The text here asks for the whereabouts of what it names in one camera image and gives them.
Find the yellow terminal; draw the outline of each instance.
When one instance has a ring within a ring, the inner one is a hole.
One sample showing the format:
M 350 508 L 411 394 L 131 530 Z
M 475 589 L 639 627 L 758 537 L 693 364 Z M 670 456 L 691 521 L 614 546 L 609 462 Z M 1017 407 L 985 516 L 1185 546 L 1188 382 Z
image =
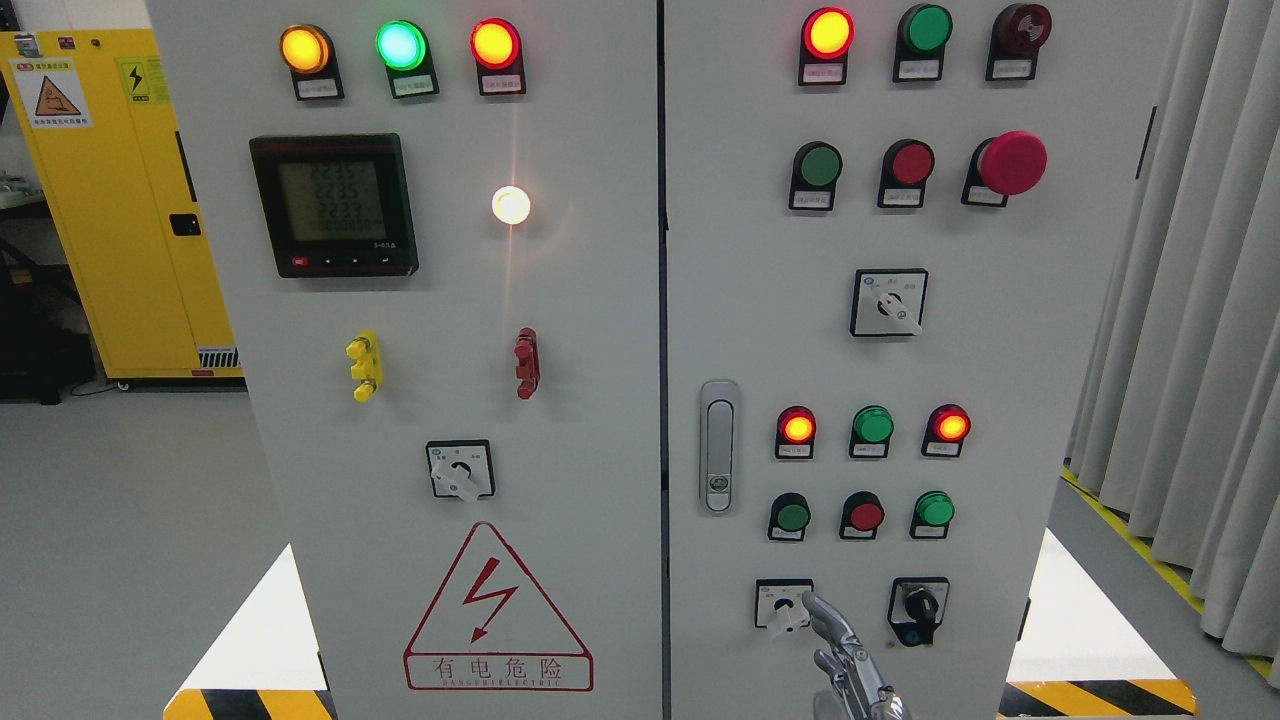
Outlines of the yellow terminal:
M 383 359 L 378 352 L 378 333 L 370 329 L 360 331 L 356 340 L 347 345 L 347 357 L 355 360 L 351 365 L 351 379 L 360 380 L 352 395 L 356 402 L 369 402 L 383 387 Z

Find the electrical hazard label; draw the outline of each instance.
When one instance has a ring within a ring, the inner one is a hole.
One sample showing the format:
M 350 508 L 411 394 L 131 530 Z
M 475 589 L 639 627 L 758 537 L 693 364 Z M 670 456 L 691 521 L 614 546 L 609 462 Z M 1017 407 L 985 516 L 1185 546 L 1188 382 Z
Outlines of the electrical hazard label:
M 32 129 L 93 127 L 88 100 L 70 58 L 19 58 L 9 64 Z
M 159 55 L 146 58 L 116 58 L 124 96 L 134 105 L 168 105 L 169 81 Z
M 516 550 L 471 527 L 404 648 L 415 691 L 590 692 L 595 661 Z

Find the green push button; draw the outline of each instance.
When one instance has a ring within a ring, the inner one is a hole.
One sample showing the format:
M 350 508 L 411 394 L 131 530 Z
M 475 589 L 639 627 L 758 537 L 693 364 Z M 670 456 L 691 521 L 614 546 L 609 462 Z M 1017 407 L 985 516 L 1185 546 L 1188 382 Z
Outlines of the green push button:
M 844 163 L 840 152 L 829 145 L 818 145 L 800 160 L 800 177 L 812 186 L 822 187 L 836 182 Z
M 928 492 L 915 501 L 915 514 L 925 525 L 941 528 L 956 516 L 956 506 L 945 492 Z
M 951 38 L 951 13 L 940 5 L 916 5 L 906 12 L 902 40 L 915 53 L 933 53 Z
M 879 405 L 863 407 L 854 415 L 854 432 L 863 442 L 879 445 L 893 434 L 893 416 Z
M 809 509 L 804 505 L 783 505 L 778 510 L 778 528 L 788 533 L 799 533 L 809 525 Z

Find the white curtain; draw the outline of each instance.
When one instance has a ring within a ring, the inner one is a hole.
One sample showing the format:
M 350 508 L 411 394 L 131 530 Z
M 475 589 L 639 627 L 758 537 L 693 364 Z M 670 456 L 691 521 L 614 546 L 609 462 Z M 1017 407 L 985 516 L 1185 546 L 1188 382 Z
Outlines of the white curtain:
M 1275 657 L 1280 9 L 1180 13 L 1068 456 L 1157 559 L 1194 570 L 1206 633 Z

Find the red terminal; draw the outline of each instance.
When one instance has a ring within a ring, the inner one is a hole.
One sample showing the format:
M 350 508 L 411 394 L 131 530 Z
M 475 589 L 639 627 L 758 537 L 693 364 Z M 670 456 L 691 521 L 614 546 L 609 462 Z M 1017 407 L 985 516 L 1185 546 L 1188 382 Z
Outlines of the red terminal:
M 982 182 L 1001 195 L 1021 195 L 1036 187 L 1048 168 L 1048 150 L 1034 135 L 1015 129 L 992 140 L 978 160 Z
M 929 432 L 942 442 L 960 442 L 972 429 L 969 414 L 959 405 L 943 405 L 929 416 Z
M 923 142 L 904 145 L 890 165 L 893 179 L 902 184 L 919 184 L 933 174 L 933 151 Z
M 818 432 L 813 411 L 799 405 L 787 407 L 778 416 L 778 434 L 792 445 L 804 445 Z
M 1015 3 L 996 18 L 1000 47 L 1010 55 L 1034 55 L 1048 41 L 1051 32 L 1053 17 L 1044 5 Z
M 841 26 L 841 18 L 844 19 L 844 26 Z M 819 26 L 817 33 L 814 31 L 815 24 Z M 833 38 L 838 41 L 842 35 L 842 41 L 835 46 L 829 46 Z M 809 18 L 804 22 L 804 32 L 801 32 L 804 49 L 819 60 L 835 60 L 849 53 L 849 47 L 854 44 L 854 35 L 856 35 L 854 17 L 849 14 L 849 10 L 835 6 L 818 8 L 810 13 Z
M 516 395 L 521 400 L 532 397 L 538 382 L 543 379 L 538 365 L 538 333 L 532 328 L 521 328 L 516 336 L 516 379 L 520 380 Z
M 884 509 L 874 502 L 864 502 L 854 511 L 849 514 L 849 524 L 852 525 L 855 530 L 870 532 L 881 527 L 884 521 Z

